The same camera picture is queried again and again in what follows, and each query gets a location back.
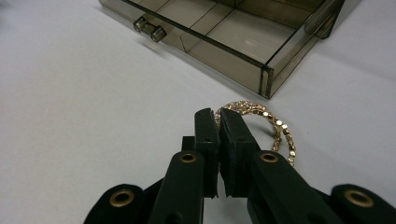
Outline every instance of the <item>plastic compartment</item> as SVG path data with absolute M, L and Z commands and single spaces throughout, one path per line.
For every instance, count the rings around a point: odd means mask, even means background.
M 344 0 L 100 0 L 136 31 L 172 45 L 271 98 Z

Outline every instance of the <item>white background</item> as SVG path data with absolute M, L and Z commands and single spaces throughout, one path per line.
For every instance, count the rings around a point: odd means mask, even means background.
M 361 1 L 267 101 L 96 0 L 0 0 L 0 222 L 82 223 L 107 189 L 162 178 L 196 111 L 246 99 L 289 124 L 311 186 L 396 206 L 395 9 Z M 269 149 L 267 123 L 247 124 Z M 220 196 L 204 223 L 248 223 L 245 200 Z

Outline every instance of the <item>black plastic part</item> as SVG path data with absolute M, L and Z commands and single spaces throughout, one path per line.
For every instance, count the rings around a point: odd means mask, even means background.
M 368 189 L 336 186 L 331 200 L 333 210 L 346 223 L 396 223 L 396 209 Z
M 257 202 L 262 197 L 276 223 L 343 223 L 281 155 L 256 153 L 251 173 L 257 190 L 249 198 Z
M 252 185 L 252 191 L 258 192 L 254 185 Z M 251 222 L 253 224 L 276 223 L 268 204 L 262 199 L 260 193 L 251 193 L 251 195 L 256 196 L 256 198 L 252 196 L 247 199 L 247 211 L 250 215 Z
M 183 139 L 181 141 L 181 150 L 194 150 L 194 141 L 194 136 L 183 136 Z
M 323 200 L 323 202 L 325 202 L 327 205 L 331 204 L 331 199 L 330 196 L 323 193 L 322 191 L 318 190 L 318 189 L 314 189 L 312 188 L 317 194 L 318 196 L 320 196 L 320 198 Z
M 240 114 L 224 108 L 220 113 L 219 161 L 226 195 L 247 197 L 251 180 L 249 164 L 253 154 L 260 149 Z
M 136 222 L 136 224 L 143 224 L 149 221 L 152 208 L 154 207 L 162 183 L 163 179 L 157 181 L 156 183 L 144 190 L 145 199 L 142 204 L 142 209 L 140 210 L 139 222 Z
M 195 113 L 194 148 L 205 157 L 205 197 L 218 196 L 219 135 L 210 108 Z
M 175 154 L 163 179 L 148 224 L 202 223 L 205 159 L 184 150 Z
M 114 193 L 121 190 L 129 190 L 133 193 L 133 199 L 124 206 L 117 207 L 110 203 Z M 128 197 L 120 194 L 119 198 L 115 198 L 116 202 L 122 202 Z M 144 192 L 141 188 L 134 185 L 118 185 L 106 191 L 99 201 L 95 204 L 91 212 L 85 219 L 85 224 L 133 224 L 144 223 L 139 215 L 144 201 Z

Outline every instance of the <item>screw hole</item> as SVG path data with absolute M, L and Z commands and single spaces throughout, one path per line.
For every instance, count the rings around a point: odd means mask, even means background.
M 123 207 L 134 200 L 134 193 L 130 189 L 116 191 L 110 197 L 110 204 L 113 207 Z
M 374 206 L 374 201 L 372 198 L 370 198 L 367 194 L 355 190 L 355 189 L 349 189 L 344 192 L 344 196 L 351 202 L 356 204 L 357 206 L 360 207 L 373 207 Z
M 193 154 L 190 154 L 190 153 L 189 154 L 183 154 L 179 158 L 180 158 L 181 161 L 186 162 L 186 163 L 195 162 L 197 160 L 197 157 L 195 155 L 193 155 Z
M 266 162 L 277 162 L 278 160 L 277 156 L 271 153 L 263 153 L 260 155 L 260 158 L 262 159 L 262 161 Z

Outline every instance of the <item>chain link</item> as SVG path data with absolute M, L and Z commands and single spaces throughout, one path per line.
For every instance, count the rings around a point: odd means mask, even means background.
M 274 129 L 274 143 L 272 150 L 275 152 L 279 151 L 280 143 L 282 142 L 282 134 L 285 135 L 286 141 L 289 145 L 289 157 L 288 161 L 291 166 L 294 166 L 295 158 L 296 158 L 296 146 L 294 145 L 293 138 L 290 133 L 290 129 L 286 123 L 281 121 L 279 118 L 275 117 L 271 112 L 267 110 L 267 108 L 263 105 L 252 103 L 250 101 L 238 101 L 231 102 L 216 111 L 215 114 L 215 122 L 217 128 L 220 128 L 220 110 L 222 108 L 233 110 L 240 115 L 249 115 L 255 114 L 261 117 L 266 118 L 272 125 Z

